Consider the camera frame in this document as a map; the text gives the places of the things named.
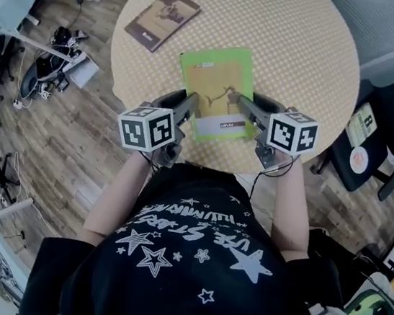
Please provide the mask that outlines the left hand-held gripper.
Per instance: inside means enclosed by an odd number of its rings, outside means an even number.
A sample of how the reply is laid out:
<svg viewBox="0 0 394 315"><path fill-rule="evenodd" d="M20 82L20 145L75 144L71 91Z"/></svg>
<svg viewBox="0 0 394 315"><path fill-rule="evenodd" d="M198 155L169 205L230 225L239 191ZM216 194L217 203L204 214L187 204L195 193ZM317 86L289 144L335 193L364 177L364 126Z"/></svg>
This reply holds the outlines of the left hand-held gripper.
<svg viewBox="0 0 394 315"><path fill-rule="evenodd" d="M181 141L185 137L178 125L193 116L198 101L196 92L187 96L182 89L153 100L153 106L145 102L120 113L117 123L122 146L141 152L155 164L172 167L182 151Z"/></svg>

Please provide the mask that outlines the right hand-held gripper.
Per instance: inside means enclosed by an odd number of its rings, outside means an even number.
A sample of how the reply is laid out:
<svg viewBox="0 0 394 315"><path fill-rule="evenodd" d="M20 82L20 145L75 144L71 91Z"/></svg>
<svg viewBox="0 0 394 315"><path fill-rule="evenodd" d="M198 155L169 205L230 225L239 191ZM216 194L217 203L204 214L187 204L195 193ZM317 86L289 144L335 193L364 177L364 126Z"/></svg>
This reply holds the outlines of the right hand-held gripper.
<svg viewBox="0 0 394 315"><path fill-rule="evenodd" d="M319 123L294 107L287 110L277 100L256 92L252 99L241 94L238 107L260 129L255 153L265 169L280 167L278 151L296 157L314 150Z"/></svg>

